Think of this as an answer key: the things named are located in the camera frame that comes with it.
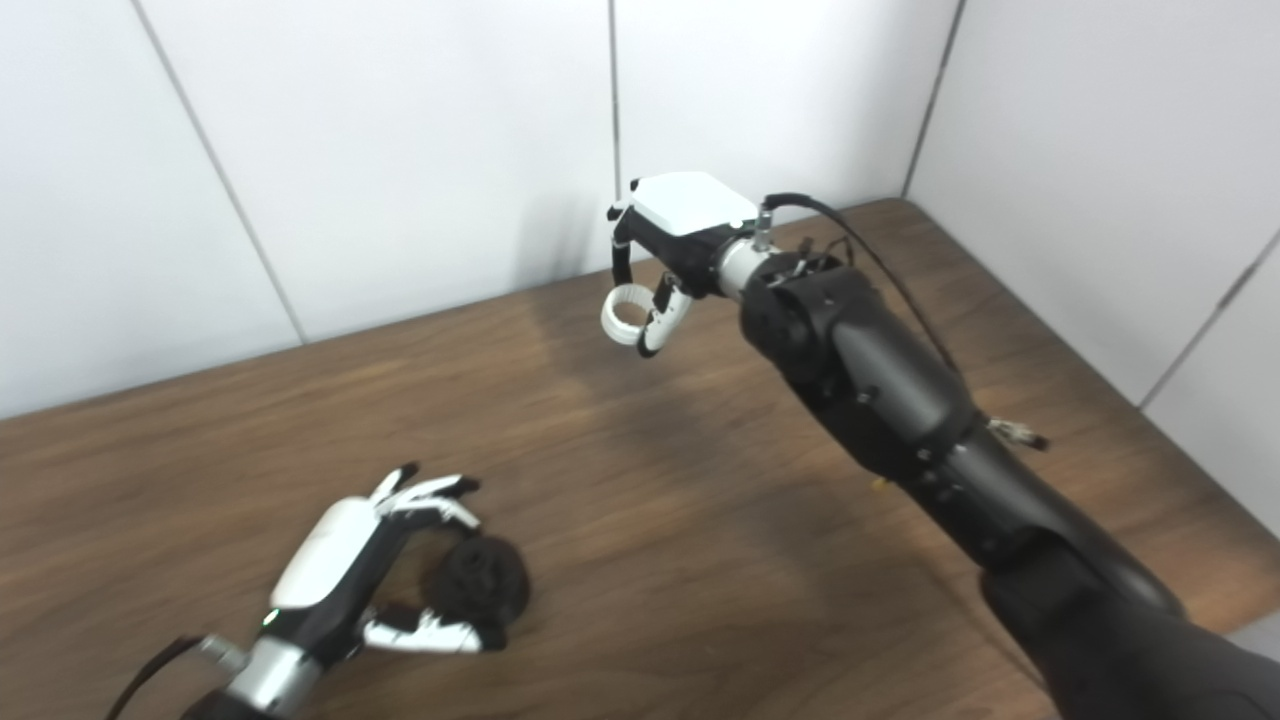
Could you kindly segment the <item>white and black left hand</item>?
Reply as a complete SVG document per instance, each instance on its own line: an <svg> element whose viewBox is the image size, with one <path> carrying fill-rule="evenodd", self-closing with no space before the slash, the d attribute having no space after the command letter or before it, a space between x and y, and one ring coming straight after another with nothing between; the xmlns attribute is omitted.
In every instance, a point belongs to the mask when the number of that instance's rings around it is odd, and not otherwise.
<svg viewBox="0 0 1280 720"><path fill-rule="evenodd" d="M532 583L508 541L483 533L463 506L477 489L461 474L415 480L412 462L370 495L334 502L294 552L270 594L248 652L221 651L230 680L186 711L187 719L289 719L319 680L362 650L484 653L503 650L529 606ZM410 538L453 530L458 542L425 582L422 609L376 607Z"/></svg>

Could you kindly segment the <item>white and black right hand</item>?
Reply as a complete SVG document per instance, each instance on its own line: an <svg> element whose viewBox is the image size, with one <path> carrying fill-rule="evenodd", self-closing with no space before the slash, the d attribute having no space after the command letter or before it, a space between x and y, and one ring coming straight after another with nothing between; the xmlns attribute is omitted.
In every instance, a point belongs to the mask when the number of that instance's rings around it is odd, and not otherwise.
<svg viewBox="0 0 1280 720"><path fill-rule="evenodd" d="M614 287L602 328L641 357L667 346L694 301L742 302L749 281L778 254L773 211L700 170L634 181L605 219Z"/></svg>

